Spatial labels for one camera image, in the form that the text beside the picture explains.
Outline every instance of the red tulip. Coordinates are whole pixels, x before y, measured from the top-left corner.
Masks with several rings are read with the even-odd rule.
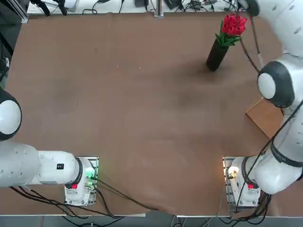
[[[241,35],[246,29],[246,22],[247,19],[240,15],[227,15],[223,20],[222,32],[228,36]]]
[[[227,32],[228,32],[228,29],[229,29],[228,25],[227,25],[227,24],[223,24],[222,32],[223,32],[223,33],[227,33]]]

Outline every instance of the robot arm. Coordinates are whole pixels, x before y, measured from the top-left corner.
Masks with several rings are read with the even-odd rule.
[[[18,101],[0,88],[0,187],[64,184],[65,202],[94,204],[96,182],[90,177],[97,176],[98,158],[74,157],[64,151],[37,151],[9,141],[19,130],[21,119]]]
[[[251,16],[268,21],[285,49],[281,58],[269,62],[258,75],[260,93],[273,105],[284,109],[284,123],[303,100],[303,1],[239,0],[239,3]],[[231,180],[235,200],[241,201],[240,206],[256,204],[260,189],[275,194],[290,186],[302,176],[302,151],[303,109],[299,109],[248,176],[256,157],[235,158],[232,166],[237,170],[237,177]],[[243,194],[239,198],[243,184]]]

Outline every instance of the tabletop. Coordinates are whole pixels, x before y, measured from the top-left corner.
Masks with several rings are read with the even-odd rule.
[[[32,18],[22,25],[7,83],[23,111],[13,140],[99,156],[100,179],[162,211],[216,215],[222,157],[255,155],[268,140],[245,114],[258,89],[241,45],[215,73],[205,68],[224,16]],[[265,21],[255,24],[263,59],[273,60],[281,44]],[[250,25],[243,40],[257,62]],[[61,185],[35,189],[62,201]],[[297,182],[274,195],[268,215],[303,216],[302,189]],[[146,212],[103,192],[115,214]],[[61,214],[7,188],[0,194],[0,214]],[[90,208],[104,211],[100,201]],[[220,215],[227,214],[224,198]]]

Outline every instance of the power cable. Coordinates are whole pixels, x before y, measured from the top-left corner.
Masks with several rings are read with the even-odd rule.
[[[155,8],[155,6],[153,5],[152,0],[151,0],[151,5],[152,5],[153,10],[156,11],[156,8]]]
[[[20,194],[20,195],[22,195],[22,196],[24,196],[24,197],[26,197],[26,198],[28,198],[28,199],[35,200],[35,201],[39,201],[39,202],[42,202],[42,203],[45,203],[45,204],[54,205],[54,206],[58,207],[59,209],[61,209],[66,215],[71,216],[71,217],[77,217],[77,218],[80,218],[80,219],[87,219],[87,218],[88,218],[88,216],[87,216],[87,217],[80,217],[80,216],[76,215],[69,207],[76,207],[76,208],[79,208],[79,209],[83,209],[83,210],[88,210],[88,211],[96,212],[96,213],[99,213],[99,214],[102,214],[102,215],[105,215],[105,216],[109,216],[109,217],[112,218],[112,216],[107,215],[107,214],[103,214],[103,213],[98,212],[98,211],[86,209],[86,208],[84,208],[84,207],[74,206],[74,205],[71,205],[71,204],[63,204],[63,203],[60,203],[60,202],[58,202],[58,201],[56,201],[56,200],[50,200],[50,199],[48,199],[48,198],[46,198],[46,197],[40,195],[39,193],[37,193],[35,190],[32,190],[32,189],[30,189],[30,191],[32,191],[33,193],[37,194],[38,196],[35,196],[35,195],[32,195],[32,194],[26,192],[22,187],[19,187],[19,188],[20,188],[21,191],[23,191],[23,193],[20,192],[19,190],[17,190],[16,188],[14,188],[14,187],[10,187],[10,188],[11,188],[12,190],[14,190],[15,192],[17,192],[18,194]],[[59,206],[64,206],[64,207],[67,208],[74,216],[70,215],[67,211],[65,211],[64,209],[62,209],[62,208],[59,207]],[[70,223],[72,223],[72,224],[74,224],[74,225],[76,225],[76,226],[78,226],[78,227],[83,227],[83,226],[86,226],[86,225],[91,225],[91,223],[84,223],[84,224],[82,224],[82,225],[78,225],[78,224],[72,222],[71,220],[67,219],[66,217],[64,217],[64,216],[62,216],[62,217],[63,217],[65,220],[69,221]],[[111,224],[113,224],[113,223],[115,223],[115,222],[121,220],[122,218],[124,218],[124,217],[118,217],[117,220],[115,220],[115,221],[113,221],[113,222],[111,222],[111,223],[109,223],[109,224],[103,225],[103,226],[100,226],[100,225],[97,225],[97,224],[94,224],[94,225],[97,226],[97,227],[105,227],[105,226],[111,225]]]
[[[101,181],[101,180],[99,180],[99,179],[97,179],[97,178],[92,177],[91,179],[92,179],[92,180],[96,180],[96,181],[100,182],[101,184],[104,184],[105,186],[107,186],[108,188],[114,190],[115,192],[117,192],[118,194],[120,194],[121,196],[123,196],[124,198],[126,198],[126,199],[128,199],[128,200],[130,200],[130,201],[132,201],[132,202],[134,202],[134,203],[136,203],[136,204],[138,204],[138,205],[140,205],[140,206],[146,208],[146,209],[149,209],[149,210],[158,210],[157,208],[149,207],[149,206],[147,206],[147,205],[144,205],[144,204],[142,204],[142,203],[140,203],[140,202],[134,200],[133,198],[131,198],[131,197],[125,195],[124,193],[118,191],[118,190],[115,189],[114,187],[110,186],[109,184],[107,184],[107,183],[105,183],[105,182],[103,182],[103,181]]]
[[[95,188],[95,190],[96,190],[96,191],[98,192],[98,194],[101,196],[102,201],[103,201],[103,203],[104,203],[105,210],[107,211],[107,213],[109,214],[109,216],[110,216],[111,218],[115,218],[115,219],[120,218],[120,217],[114,216],[114,215],[109,211],[108,205],[107,205],[107,203],[106,203],[106,201],[105,201],[105,198],[104,198],[102,192],[101,192],[98,188]]]
[[[19,189],[20,189],[21,191],[23,191],[23,193],[25,193],[26,195],[32,196],[33,198],[44,199],[44,200],[49,201],[49,202],[57,202],[57,201],[55,201],[55,200],[49,200],[49,199],[47,199],[46,197],[40,195],[40,194],[37,193],[36,191],[33,191],[33,193],[37,194],[38,196],[35,196],[35,195],[32,195],[32,194],[28,193],[28,192],[25,191],[22,187],[19,187]],[[65,214],[68,215],[68,216],[77,217],[77,218],[80,218],[80,219],[87,219],[87,218],[88,218],[88,216],[87,216],[87,217],[80,217],[80,216],[76,215],[68,206],[62,205],[62,206],[64,206],[66,209],[68,209],[68,210],[73,214],[73,216],[70,215],[70,214],[69,214],[67,211],[65,211],[64,209],[62,209],[59,205],[56,205],[55,203],[53,203],[53,205],[56,206],[57,208],[59,208],[60,210],[62,210],[63,213],[65,213]]]
[[[30,200],[38,201],[38,202],[49,204],[49,205],[56,204],[56,205],[60,205],[60,206],[74,207],[74,208],[78,208],[78,209],[81,209],[81,210],[86,210],[86,211],[90,211],[90,212],[93,212],[93,213],[97,213],[97,214],[101,214],[101,215],[110,217],[108,214],[102,213],[102,212],[97,211],[97,210],[91,210],[91,209],[88,209],[88,208],[85,208],[85,207],[75,206],[75,205],[72,205],[72,204],[65,204],[65,203],[61,203],[61,202],[55,201],[55,200],[50,200],[50,201],[52,201],[52,202],[50,202],[50,201],[46,201],[46,200],[44,200],[42,198],[41,199],[37,199],[35,197],[32,197],[32,195],[29,196],[29,195],[26,195],[25,193],[20,192],[19,190],[17,190],[14,187],[10,187],[10,189],[12,189],[13,191],[15,191],[16,193],[18,193],[19,195],[21,195],[21,196],[23,196],[25,198],[28,198]]]
[[[121,13],[123,3],[124,3],[124,0],[121,0],[121,7],[120,7],[120,10],[119,10],[119,13]]]
[[[82,15],[84,15],[85,11],[91,11],[92,14],[98,14],[98,12],[94,9],[94,7],[98,4],[101,3],[101,1],[96,1],[95,4],[93,5],[93,7],[91,9],[84,9],[82,11]]]

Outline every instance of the flower vase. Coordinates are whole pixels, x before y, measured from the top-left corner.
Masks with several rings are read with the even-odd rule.
[[[215,39],[213,47],[210,50],[206,61],[206,66],[209,68],[210,71],[215,72],[219,68],[228,49],[229,46],[221,46],[217,39]]]

